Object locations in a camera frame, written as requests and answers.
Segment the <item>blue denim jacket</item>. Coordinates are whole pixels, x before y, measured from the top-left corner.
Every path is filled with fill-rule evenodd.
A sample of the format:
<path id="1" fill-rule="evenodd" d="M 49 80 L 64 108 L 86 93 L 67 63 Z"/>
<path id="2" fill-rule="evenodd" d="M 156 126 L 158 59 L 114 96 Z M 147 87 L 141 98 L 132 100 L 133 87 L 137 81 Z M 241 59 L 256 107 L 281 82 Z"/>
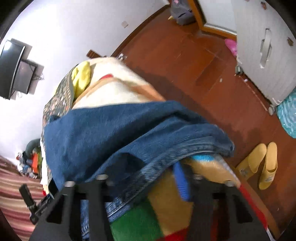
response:
<path id="1" fill-rule="evenodd" d="M 52 115 L 44 129 L 56 186 L 106 174 L 106 212 L 115 240 L 180 240 L 192 204 L 177 192 L 171 166 L 196 156 L 231 156 L 234 144 L 216 125 L 175 101 L 80 108 Z"/>

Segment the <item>orange box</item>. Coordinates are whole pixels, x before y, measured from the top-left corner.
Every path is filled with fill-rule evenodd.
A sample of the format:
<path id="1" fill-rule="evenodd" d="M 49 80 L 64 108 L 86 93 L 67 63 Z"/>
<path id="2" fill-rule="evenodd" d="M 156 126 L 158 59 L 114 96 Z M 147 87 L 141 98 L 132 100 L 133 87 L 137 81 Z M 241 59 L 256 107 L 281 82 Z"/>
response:
<path id="1" fill-rule="evenodd" d="M 33 157 L 32 157 L 32 171 L 35 173 L 35 174 L 38 174 L 39 171 L 38 171 L 38 162 L 39 162 L 39 155 L 38 153 L 34 153 L 33 154 Z"/>

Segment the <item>left yellow slipper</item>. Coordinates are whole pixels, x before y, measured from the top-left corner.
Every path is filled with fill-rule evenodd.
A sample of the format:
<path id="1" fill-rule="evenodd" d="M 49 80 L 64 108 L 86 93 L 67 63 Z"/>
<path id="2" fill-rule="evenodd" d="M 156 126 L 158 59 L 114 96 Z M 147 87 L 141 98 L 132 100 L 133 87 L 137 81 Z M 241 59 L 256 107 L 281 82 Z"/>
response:
<path id="1" fill-rule="evenodd" d="M 266 144 L 258 144 L 250 154 L 242 160 L 236 167 L 236 170 L 246 180 L 257 173 L 260 163 L 267 152 Z"/>

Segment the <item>yellow slipper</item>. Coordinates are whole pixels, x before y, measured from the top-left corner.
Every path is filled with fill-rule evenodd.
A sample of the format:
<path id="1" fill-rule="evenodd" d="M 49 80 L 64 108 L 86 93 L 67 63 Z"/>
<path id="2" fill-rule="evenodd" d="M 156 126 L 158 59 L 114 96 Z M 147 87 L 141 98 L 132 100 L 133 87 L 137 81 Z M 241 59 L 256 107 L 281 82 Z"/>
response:
<path id="1" fill-rule="evenodd" d="M 257 173 L 260 163 L 267 152 L 266 144 L 258 144 L 250 154 L 242 160 L 236 167 L 236 170 L 246 180 Z"/>
<path id="2" fill-rule="evenodd" d="M 275 142 L 270 142 L 267 146 L 264 167 L 259 178 L 258 187 L 266 190 L 274 181 L 278 169 L 278 147 Z"/>

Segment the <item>grey neck pillow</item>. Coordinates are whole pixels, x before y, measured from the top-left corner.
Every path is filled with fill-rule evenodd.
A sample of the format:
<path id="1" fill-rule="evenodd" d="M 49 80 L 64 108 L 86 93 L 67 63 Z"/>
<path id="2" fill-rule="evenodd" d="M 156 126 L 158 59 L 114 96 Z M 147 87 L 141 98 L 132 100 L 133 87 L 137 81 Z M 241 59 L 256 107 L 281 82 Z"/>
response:
<path id="1" fill-rule="evenodd" d="M 39 138 L 31 140 L 27 144 L 26 149 L 25 149 L 25 153 L 26 153 L 28 158 L 31 158 L 31 156 L 34 153 L 38 153 L 40 151 L 41 151 L 41 146 L 40 146 L 40 139 Z"/>

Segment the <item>right yellow slipper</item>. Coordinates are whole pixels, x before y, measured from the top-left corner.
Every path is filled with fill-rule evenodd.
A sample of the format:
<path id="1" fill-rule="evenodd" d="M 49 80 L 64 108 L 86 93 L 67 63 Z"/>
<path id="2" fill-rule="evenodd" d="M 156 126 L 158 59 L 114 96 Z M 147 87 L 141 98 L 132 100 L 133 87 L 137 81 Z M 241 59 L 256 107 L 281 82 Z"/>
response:
<path id="1" fill-rule="evenodd" d="M 270 142 L 267 146 L 264 167 L 259 178 L 258 187 L 266 190 L 274 181 L 278 169 L 278 147 L 275 142 Z"/>

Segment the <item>colourful cartoon blanket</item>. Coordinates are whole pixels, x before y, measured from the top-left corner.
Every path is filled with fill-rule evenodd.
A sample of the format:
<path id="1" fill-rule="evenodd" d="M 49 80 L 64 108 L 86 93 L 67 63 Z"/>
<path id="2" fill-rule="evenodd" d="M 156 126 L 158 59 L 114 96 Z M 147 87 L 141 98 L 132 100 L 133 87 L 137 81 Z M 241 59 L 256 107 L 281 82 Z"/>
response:
<path id="1" fill-rule="evenodd" d="M 69 72 L 69 111 L 44 128 L 65 205 L 32 240 L 269 240 L 232 173 L 210 176 L 234 151 L 222 129 L 138 77 L 91 72 Z"/>

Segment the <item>floral dark green bedspread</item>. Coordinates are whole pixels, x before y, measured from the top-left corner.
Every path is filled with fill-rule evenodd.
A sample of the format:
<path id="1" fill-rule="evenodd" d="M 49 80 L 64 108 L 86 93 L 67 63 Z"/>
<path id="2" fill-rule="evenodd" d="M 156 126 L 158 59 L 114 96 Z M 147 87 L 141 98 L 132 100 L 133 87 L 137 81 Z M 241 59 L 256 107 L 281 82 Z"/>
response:
<path id="1" fill-rule="evenodd" d="M 50 169 L 46 163 L 45 157 L 45 143 L 44 143 L 44 129 L 50 120 L 50 116 L 54 115 L 57 117 L 64 116 L 69 110 L 72 108 L 72 104 L 74 101 L 74 87 L 72 83 L 72 71 L 75 67 L 73 67 L 61 80 L 58 85 L 55 94 L 49 100 L 49 102 L 44 106 L 43 109 L 43 119 L 42 119 L 42 133 L 40 139 L 41 145 L 41 154 L 42 154 L 42 178 L 41 184 L 48 185 L 52 179 L 52 174 Z"/>

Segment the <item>teal patterned cloth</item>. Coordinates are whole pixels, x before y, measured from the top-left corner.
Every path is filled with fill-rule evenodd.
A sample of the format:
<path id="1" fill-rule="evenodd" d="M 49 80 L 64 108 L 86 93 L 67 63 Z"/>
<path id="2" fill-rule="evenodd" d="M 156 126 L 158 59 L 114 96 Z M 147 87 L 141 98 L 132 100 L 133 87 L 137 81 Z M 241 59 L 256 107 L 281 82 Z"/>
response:
<path id="1" fill-rule="evenodd" d="M 281 126 L 292 138 L 296 138 L 296 89 L 277 107 Z"/>

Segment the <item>yellow fleece blanket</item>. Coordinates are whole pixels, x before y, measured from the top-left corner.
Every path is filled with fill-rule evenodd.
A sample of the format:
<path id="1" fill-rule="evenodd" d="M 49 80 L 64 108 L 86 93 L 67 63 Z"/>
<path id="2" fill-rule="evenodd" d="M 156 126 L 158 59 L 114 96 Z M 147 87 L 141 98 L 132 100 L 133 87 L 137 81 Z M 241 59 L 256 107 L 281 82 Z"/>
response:
<path id="1" fill-rule="evenodd" d="M 71 80 L 74 88 L 74 99 L 77 99 L 90 83 L 91 68 L 89 61 L 83 61 L 72 71 Z"/>

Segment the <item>pink slipper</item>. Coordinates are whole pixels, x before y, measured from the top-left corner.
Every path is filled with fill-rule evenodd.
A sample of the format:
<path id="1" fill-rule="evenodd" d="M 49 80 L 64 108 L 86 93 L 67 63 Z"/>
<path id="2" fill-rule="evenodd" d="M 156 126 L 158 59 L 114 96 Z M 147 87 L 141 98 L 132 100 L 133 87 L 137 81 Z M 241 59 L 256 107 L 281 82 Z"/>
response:
<path id="1" fill-rule="evenodd" d="M 237 43 L 232 39 L 224 40 L 226 47 L 230 50 L 231 54 L 236 58 L 237 57 Z"/>

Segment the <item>grey backpack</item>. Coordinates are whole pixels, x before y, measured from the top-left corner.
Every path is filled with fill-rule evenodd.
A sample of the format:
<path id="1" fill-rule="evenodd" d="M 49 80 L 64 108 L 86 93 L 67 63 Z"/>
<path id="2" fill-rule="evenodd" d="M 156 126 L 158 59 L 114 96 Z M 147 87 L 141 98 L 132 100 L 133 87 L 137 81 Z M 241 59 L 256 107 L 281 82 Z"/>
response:
<path id="1" fill-rule="evenodd" d="M 195 16 L 187 0 L 171 1 L 171 17 L 178 25 L 184 26 L 196 21 Z"/>

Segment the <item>small black wall monitor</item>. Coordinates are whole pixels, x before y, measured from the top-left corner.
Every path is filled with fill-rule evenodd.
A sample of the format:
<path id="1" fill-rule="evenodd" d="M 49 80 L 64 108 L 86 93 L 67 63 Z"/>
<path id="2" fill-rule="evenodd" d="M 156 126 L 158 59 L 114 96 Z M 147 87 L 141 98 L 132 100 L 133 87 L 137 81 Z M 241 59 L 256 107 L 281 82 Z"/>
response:
<path id="1" fill-rule="evenodd" d="M 16 71 L 13 90 L 28 94 L 37 67 L 37 64 L 31 61 L 21 60 Z"/>

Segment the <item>large black wall television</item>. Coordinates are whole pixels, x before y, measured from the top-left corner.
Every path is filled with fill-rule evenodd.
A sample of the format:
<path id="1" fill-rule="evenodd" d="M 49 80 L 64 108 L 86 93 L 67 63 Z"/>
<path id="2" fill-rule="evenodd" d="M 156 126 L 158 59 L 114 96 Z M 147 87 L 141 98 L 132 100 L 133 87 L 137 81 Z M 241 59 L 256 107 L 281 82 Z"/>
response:
<path id="1" fill-rule="evenodd" d="M 13 83 L 25 46 L 6 40 L 0 58 L 1 97 L 10 99 Z"/>

